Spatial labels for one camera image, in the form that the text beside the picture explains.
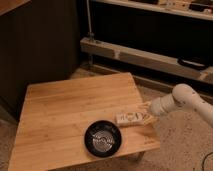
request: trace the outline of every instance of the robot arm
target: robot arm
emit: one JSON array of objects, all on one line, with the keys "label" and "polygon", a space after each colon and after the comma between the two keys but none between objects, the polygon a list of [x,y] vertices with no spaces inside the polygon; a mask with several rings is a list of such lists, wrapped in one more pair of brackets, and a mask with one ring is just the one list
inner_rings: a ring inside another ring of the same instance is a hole
[{"label": "robot arm", "polygon": [[153,100],[150,110],[153,115],[160,116],[183,107],[193,109],[213,127],[213,106],[186,84],[178,84],[171,94]]}]

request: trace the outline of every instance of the metal shelf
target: metal shelf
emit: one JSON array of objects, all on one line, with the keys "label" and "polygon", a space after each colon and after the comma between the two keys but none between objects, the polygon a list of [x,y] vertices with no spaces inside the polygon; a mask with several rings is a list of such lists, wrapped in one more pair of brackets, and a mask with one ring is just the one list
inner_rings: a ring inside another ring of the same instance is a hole
[{"label": "metal shelf", "polygon": [[141,2],[127,1],[127,0],[91,0],[91,1],[213,21],[212,14],[205,14],[205,13],[191,11],[191,10],[181,11],[177,9],[167,8],[166,6],[152,5],[152,4],[146,4]]}]

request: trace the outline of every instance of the cable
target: cable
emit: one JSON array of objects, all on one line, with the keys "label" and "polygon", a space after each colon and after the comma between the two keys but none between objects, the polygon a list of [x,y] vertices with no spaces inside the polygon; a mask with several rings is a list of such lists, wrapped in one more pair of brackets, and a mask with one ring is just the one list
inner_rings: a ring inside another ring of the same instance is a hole
[{"label": "cable", "polygon": [[207,159],[210,155],[212,155],[212,154],[213,154],[213,152],[208,153],[208,154],[203,158],[203,161],[202,161],[202,171],[205,171],[205,161],[206,161],[206,159]]}]

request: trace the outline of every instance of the wooden wall panel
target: wooden wall panel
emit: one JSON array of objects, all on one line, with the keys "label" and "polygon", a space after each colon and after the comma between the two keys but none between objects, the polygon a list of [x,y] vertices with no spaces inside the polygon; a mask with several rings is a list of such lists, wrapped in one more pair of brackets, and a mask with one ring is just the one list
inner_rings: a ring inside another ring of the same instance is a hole
[{"label": "wooden wall panel", "polygon": [[3,15],[29,1],[30,0],[0,0],[0,15]]}]

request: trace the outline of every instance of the tabletop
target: tabletop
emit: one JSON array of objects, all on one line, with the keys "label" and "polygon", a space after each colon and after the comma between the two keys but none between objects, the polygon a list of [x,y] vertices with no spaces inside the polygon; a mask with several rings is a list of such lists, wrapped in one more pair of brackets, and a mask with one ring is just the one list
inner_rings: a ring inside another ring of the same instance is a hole
[{"label": "tabletop", "polygon": [[[84,145],[97,120],[141,110],[142,97],[130,73],[28,86],[9,171],[46,171],[103,160]],[[122,144],[112,157],[159,148],[152,124],[120,128]]]}]

